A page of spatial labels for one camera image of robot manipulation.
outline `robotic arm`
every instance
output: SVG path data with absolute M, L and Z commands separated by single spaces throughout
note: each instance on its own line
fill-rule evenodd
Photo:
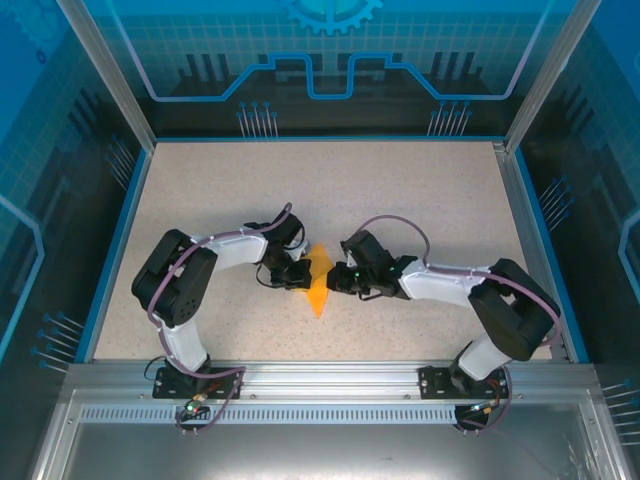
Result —
M 282 220 L 275 228 L 270 228 Z M 132 293 L 147 310 L 170 268 L 196 243 L 196 249 L 161 292 L 154 318 L 161 321 L 162 334 L 174 359 L 189 371 L 209 372 L 209 356 L 200 342 L 192 317 L 202 303 L 211 275 L 241 264 L 256 264 L 271 272 L 271 285 L 285 289 L 309 288 L 310 260 L 301 259 L 309 242 L 296 240 L 304 227 L 283 211 L 271 223 L 245 224 L 232 235 L 189 237 L 179 230 L 167 232 L 136 276 Z
M 529 360 L 553 326 L 549 309 L 560 314 L 556 303 L 512 260 L 461 269 L 425 264 L 406 255 L 394 258 L 367 230 L 356 232 L 341 246 L 347 261 L 329 272 L 331 290 L 357 294 L 363 301 L 383 296 L 431 299 L 475 311 L 486 333 L 467 345 L 449 367 L 451 384 L 462 395 L 506 363 Z
M 193 250 L 158 293 L 193 245 L 200 248 Z M 302 223 L 286 209 L 271 223 L 248 223 L 242 230 L 215 237 L 189 237 L 178 230 L 164 235 L 136 276 L 132 292 L 145 310 L 150 310 L 157 296 L 150 315 L 170 352 L 167 368 L 181 381 L 191 382 L 187 396 L 209 388 L 202 376 L 194 379 L 184 369 L 196 374 L 212 371 L 192 320 L 211 275 L 251 263 L 270 271 L 271 286 L 308 289 L 311 261 L 301 258 L 308 245 Z M 552 314 L 560 313 L 555 302 L 511 260 L 460 269 L 426 264 L 414 256 L 394 258 L 367 230 L 359 230 L 341 245 L 347 261 L 338 262 L 329 272 L 330 290 L 357 294 L 363 301 L 383 296 L 440 300 L 471 308 L 478 315 L 486 333 L 460 352 L 446 375 L 437 374 L 439 381 L 446 377 L 447 385 L 436 387 L 438 393 L 472 397 L 478 384 L 496 369 L 512 360 L 529 360 L 553 326 Z

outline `orange object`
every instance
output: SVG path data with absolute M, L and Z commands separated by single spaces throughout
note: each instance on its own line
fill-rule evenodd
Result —
M 324 304 L 329 296 L 327 288 L 327 273 L 333 268 L 333 263 L 322 244 L 314 245 L 305 257 L 311 260 L 311 287 L 305 293 L 315 313 L 320 318 L 324 310 Z

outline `gear graphic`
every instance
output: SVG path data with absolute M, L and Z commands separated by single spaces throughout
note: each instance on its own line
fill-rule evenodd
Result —
M 336 30 L 346 34 L 349 28 L 360 28 L 363 19 L 373 18 L 373 9 L 382 7 L 381 0 L 283 0 L 289 20 L 297 20 L 301 28 L 311 27 L 318 35 Z
M 13 13 L 14 20 L 38 48 L 58 33 L 59 15 L 55 0 L 0 0 L 0 12 Z

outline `enclosure wall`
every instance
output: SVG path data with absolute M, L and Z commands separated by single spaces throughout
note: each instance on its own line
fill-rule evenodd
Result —
M 0 3 L 0 38 L 0 465 L 9 479 L 26 478 L 38 452 L 140 145 L 55 2 Z
M 640 381 L 639 15 L 637 3 L 602 3 L 522 144 L 604 386 Z
M 86 3 L 158 136 L 265 138 L 503 135 L 574 1 Z

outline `work surface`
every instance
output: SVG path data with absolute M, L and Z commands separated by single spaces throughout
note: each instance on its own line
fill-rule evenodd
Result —
M 155 329 L 132 296 L 133 278 L 162 235 L 208 235 L 268 222 L 293 202 L 307 239 L 342 260 L 340 240 L 368 218 L 405 216 L 431 240 L 430 260 L 524 265 L 491 143 L 282 142 L 158 145 L 98 342 L 97 359 L 162 354 Z M 369 230 L 395 256 L 422 255 L 407 225 Z M 255 281 L 253 265 L 215 275 L 197 313 L 216 359 L 452 359 L 483 331 L 471 310 L 437 301 L 362 302 L 331 292 L 315 318 L 303 293 Z M 548 357 L 548 350 L 538 356 Z

